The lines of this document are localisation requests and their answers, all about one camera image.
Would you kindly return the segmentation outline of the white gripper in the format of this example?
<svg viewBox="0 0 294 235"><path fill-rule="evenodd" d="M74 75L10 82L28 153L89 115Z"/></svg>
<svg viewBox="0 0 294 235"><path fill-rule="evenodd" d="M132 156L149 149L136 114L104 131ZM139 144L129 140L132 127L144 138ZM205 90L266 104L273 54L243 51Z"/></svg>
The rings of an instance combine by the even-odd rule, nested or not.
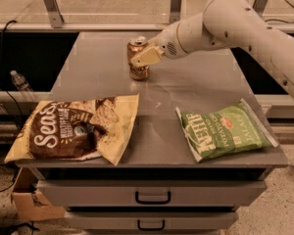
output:
<svg viewBox="0 0 294 235"><path fill-rule="evenodd" d="M158 64L163 55L169 59L179 59L188 55L182 48L178 39L179 23L172 23L157 36L148 40L150 45L137 53L131 62L136 67L144 67Z"/></svg>

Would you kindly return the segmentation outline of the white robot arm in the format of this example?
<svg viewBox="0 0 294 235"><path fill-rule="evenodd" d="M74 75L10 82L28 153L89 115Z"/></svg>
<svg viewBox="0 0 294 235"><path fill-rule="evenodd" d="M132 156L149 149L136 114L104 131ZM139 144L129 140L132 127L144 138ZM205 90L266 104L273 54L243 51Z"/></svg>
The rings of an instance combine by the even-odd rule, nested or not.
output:
<svg viewBox="0 0 294 235"><path fill-rule="evenodd" d="M202 13L149 39L130 63L144 67L231 47L249 54L294 99L294 37L265 23L246 0L209 0Z"/></svg>

